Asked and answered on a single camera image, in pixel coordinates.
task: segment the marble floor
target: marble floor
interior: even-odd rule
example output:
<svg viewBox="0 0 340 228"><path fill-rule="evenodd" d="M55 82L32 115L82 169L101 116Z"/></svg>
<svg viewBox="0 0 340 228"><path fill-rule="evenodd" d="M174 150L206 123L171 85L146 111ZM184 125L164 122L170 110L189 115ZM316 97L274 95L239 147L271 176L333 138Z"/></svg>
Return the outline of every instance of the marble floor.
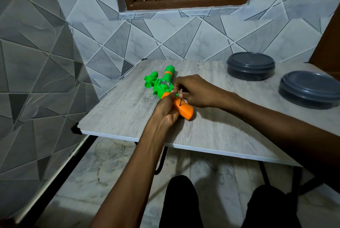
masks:
<svg viewBox="0 0 340 228"><path fill-rule="evenodd" d="M39 228L88 227L128 162L135 144L98 138L36 223ZM265 163L270 183L289 192L292 169ZM240 227L247 203L264 184L257 161L169 148L163 169L154 177L141 227L158 227L167 184L186 175L193 182L205 227ZM340 227L340 205L316 191L299 198L303 228Z"/></svg>

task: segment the left hand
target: left hand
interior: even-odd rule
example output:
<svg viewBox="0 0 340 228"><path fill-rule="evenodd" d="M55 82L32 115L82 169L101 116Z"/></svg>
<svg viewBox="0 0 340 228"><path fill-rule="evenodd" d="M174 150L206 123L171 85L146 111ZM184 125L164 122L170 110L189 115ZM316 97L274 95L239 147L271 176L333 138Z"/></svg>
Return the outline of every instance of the left hand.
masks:
<svg viewBox="0 0 340 228"><path fill-rule="evenodd" d="M178 119L180 113L177 109L172 107L172 101L176 94L171 93L163 99L159 100L151 118L156 118L167 129L170 128Z"/></svg>

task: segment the round plastic container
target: round plastic container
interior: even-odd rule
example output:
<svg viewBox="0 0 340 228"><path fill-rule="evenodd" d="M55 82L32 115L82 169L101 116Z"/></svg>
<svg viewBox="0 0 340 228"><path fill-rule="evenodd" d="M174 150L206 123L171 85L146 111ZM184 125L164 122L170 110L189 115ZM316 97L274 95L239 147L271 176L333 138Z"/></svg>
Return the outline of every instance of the round plastic container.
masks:
<svg viewBox="0 0 340 228"><path fill-rule="evenodd" d="M311 109L330 109L340 102L340 82L329 75L312 71L285 74L278 91L286 100Z"/></svg>
<svg viewBox="0 0 340 228"><path fill-rule="evenodd" d="M275 61L268 55L256 52L238 52L227 60L229 75L242 80L260 81L272 76Z"/></svg>

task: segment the toy gun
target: toy gun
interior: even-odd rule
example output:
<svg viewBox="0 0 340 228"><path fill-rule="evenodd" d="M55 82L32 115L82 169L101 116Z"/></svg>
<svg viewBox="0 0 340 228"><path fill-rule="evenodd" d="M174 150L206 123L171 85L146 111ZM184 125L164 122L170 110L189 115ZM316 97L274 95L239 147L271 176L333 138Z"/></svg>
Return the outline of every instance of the toy gun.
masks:
<svg viewBox="0 0 340 228"><path fill-rule="evenodd" d="M175 73L175 68L171 65L165 68L163 78L157 78L158 72L153 71L151 75L145 76L145 87L151 88L153 87L153 95L157 95L159 99L168 96L172 89L173 84L171 83L171 78ZM182 101L178 98L178 94L176 94L176 98L173 101L173 106L179 111L180 115L190 120L193 115L193 107L189 105L187 102Z"/></svg>

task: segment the gray wooden table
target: gray wooden table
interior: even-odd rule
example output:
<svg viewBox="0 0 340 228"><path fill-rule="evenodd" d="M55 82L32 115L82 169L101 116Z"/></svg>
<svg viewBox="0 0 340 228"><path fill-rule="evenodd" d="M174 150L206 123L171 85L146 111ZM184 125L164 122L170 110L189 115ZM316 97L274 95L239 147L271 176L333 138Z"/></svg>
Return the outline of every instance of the gray wooden table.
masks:
<svg viewBox="0 0 340 228"><path fill-rule="evenodd" d="M167 65L173 65L178 75L199 74L210 83L233 91L241 97L278 112L293 116L340 136L340 107L312 110L296 106L278 93L280 78L290 71L319 71L308 64L279 63L273 77L249 82L231 77L225 62L156 61L139 63L98 105L78 124L83 134L137 142L147 120L159 100L152 88L144 87L144 76L152 71L162 77ZM253 159L264 162L299 166L253 127L222 110L195 108L193 121L180 119L166 140L166 146Z"/></svg>

